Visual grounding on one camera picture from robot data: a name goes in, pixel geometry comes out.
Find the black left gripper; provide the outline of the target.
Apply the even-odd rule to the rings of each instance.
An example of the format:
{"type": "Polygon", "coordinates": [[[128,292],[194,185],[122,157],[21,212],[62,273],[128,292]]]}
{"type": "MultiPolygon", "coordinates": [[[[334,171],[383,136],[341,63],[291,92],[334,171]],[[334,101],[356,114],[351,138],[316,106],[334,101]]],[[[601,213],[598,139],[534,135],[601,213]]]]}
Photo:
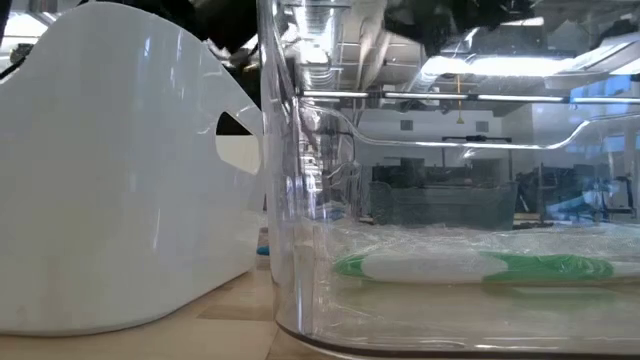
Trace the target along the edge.
{"type": "MultiPolygon", "coordinates": [[[[258,48],[242,47],[234,53],[222,49],[220,60],[245,93],[258,107],[261,107],[261,67],[258,61],[258,48]]],[[[222,112],[216,125],[216,135],[251,136],[252,133],[231,114],[222,112]]]]}

